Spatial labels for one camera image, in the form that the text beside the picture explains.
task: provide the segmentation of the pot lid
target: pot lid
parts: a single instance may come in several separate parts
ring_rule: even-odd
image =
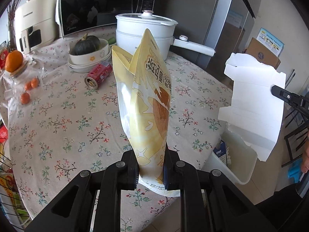
[[[166,17],[154,16],[153,11],[151,10],[144,10],[142,14],[138,13],[127,13],[127,14],[120,14],[116,16],[117,19],[120,20],[128,20],[128,21],[137,21],[142,23],[154,23],[154,24],[162,24],[166,26],[173,26],[177,25],[178,23]]]

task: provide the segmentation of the stacked plates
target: stacked plates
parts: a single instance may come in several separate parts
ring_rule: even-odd
[[[93,63],[86,64],[86,65],[76,65],[76,64],[73,64],[71,58],[69,57],[68,65],[74,72],[87,73],[87,72],[90,72],[99,62],[104,61],[104,60],[110,62],[111,58],[112,58],[112,49],[111,47],[109,47],[109,53],[105,55],[101,60],[97,60]]]

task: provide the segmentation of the floral tablecloth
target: floral tablecloth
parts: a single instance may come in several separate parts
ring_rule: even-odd
[[[63,39],[59,38],[51,45],[36,49],[26,56],[29,58],[41,60],[44,65],[44,74],[46,75],[67,63],[70,43],[76,39],[82,38],[85,33],[88,33],[89,35],[95,35],[98,38],[110,39],[116,36],[116,25],[98,27],[87,31],[74,33]],[[5,100],[4,98],[5,85],[8,86],[6,80],[4,80],[1,76],[0,118],[2,119],[4,125],[8,128],[8,100]]]
[[[45,49],[46,56],[58,56],[55,44]],[[200,169],[224,130],[218,111],[231,103],[232,92],[178,55],[170,52],[166,63],[172,77],[167,143]],[[47,60],[44,93],[32,104],[9,103],[12,167],[32,218],[81,170],[103,170],[131,149],[120,122],[114,75],[92,90],[85,86],[86,74],[67,65],[54,69],[59,64]],[[135,191],[122,191],[121,231],[141,231],[174,200],[140,184]]]

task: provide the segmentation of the snack package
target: snack package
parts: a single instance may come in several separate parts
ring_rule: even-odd
[[[0,125],[0,165],[2,164],[2,162],[5,161],[5,157],[4,157],[4,151],[5,151],[5,142],[7,141],[8,135],[7,135],[7,128],[5,127],[5,125],[3,125],[1,123]]]
[[[112,59],[121,124],[139,164],[139,183],[164,196],[179,196],[179,190],[163,185],[171,77],[149,29],[134,56],[113,46]]]
[[[5,61],[7,59],[7,55],[9,54],[9,47],[7,46],[7,42],[4,41],[0,44],[0,70],[4,70]]]

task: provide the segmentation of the microwave oven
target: microwave oven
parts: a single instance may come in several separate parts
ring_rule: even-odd
[[[155,0],[58,0],[61,36],[116,24],[116,15],[153,10]]]

